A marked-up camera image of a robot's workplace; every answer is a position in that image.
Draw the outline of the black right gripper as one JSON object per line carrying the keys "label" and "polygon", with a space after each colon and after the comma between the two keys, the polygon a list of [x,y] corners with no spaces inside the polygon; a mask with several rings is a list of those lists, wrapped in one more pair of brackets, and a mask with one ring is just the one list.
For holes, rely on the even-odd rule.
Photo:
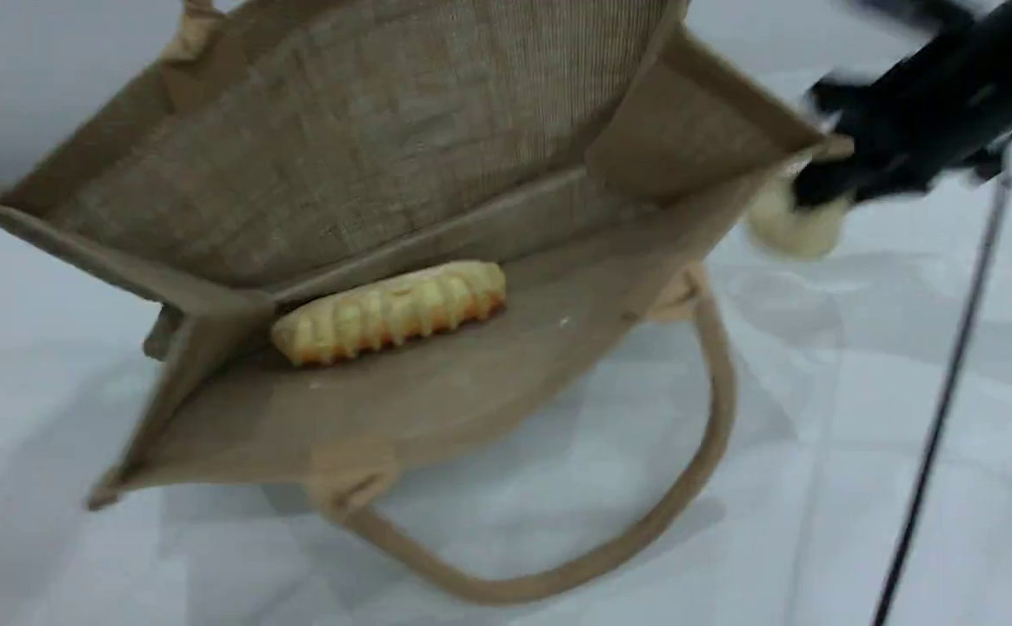
{"label": "black right gripper", "polygon": [[951,168],[975,168],[989,181],[1012,135],[1012,25],[943,32],[874,83],[821,77],[807,100],[820,116],[865,112],[867,128],[853,135],[856,160],[802,168],[791,183],[796,210],[921,195]]}

